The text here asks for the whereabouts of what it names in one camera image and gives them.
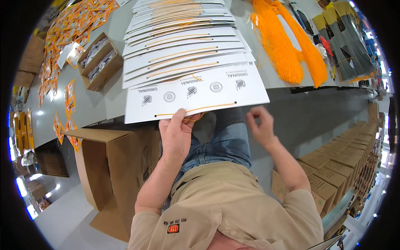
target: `red item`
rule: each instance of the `red item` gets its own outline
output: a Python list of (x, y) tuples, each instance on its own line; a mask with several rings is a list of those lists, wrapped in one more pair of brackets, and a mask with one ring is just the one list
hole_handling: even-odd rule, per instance
[(322, 46), (326, 49), (326, 53), (328, 55), (333, 56), (332, 50), (330, 49), (330, 46), (329, 46), (329, 42), (327, 40), (325, 40), (322, 36), (320, 36), (320, 40), (321, 40)]

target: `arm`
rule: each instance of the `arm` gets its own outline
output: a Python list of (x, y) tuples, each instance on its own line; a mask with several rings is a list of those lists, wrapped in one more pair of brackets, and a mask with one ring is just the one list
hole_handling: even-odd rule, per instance
[(194, 120), (200, 114), (185, 118), (186, 111), (179, 109), (172, 119), (160, 120), (163, 154), (156, 168), (143, 184), (135, 203), (135, 214), (151, 211), (161, 215), (161, 208), (170, 193), (174, 180), (190, 149)]
[(252, 108), (246, 114), (247, 123), (254, 138), (271, 154), (276, 168), (289, 192), (297, 189), (311, 191), (310, 182), (300, 164), (274, 135), (274, 118), (263, 107)]

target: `paper sheet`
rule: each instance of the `paper sheet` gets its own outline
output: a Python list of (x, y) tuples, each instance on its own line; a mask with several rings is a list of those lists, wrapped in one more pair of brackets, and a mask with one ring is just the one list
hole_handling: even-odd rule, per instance
[(171, 118), (179, 108), (190, 110), (189, 116), (269, 101), (256, 66), (253, 62), (243, 62), (202, 71), (170, 83), (129, 88), (125, 123)]

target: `man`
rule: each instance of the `man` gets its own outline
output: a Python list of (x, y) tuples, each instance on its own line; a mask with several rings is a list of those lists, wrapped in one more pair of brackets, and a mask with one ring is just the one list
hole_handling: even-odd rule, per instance
[[(249, 170), (241, 110), (214, 112), (208, 144), (192, 136), (200, 114), (185, 118), (181, 108), (160, 121), (163, 155), (138, 193), (128, 249), (302, 250), (322, 242), (310, 183), (274, 135), (273, 117), (263, 106), (246, 114), (254, 138), (271, 154), (289, 190), (282, 205), (264, 194)], [(161, 214), (169, 195), (171, 205)]]

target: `beige shirt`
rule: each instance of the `beige shirt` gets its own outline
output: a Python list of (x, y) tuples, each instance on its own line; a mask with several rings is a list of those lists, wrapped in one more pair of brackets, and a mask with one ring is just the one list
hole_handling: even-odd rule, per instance
[(323, 241), (322, 221), (310, 192), (290, 192), (280, 205), (239, 164), (192, 168), (171, 194), (171, 206), (161, 216), (140, 212), (133, 217), (129, 250), (206, 250), (217, 230), (265, 250), (302, 250)]

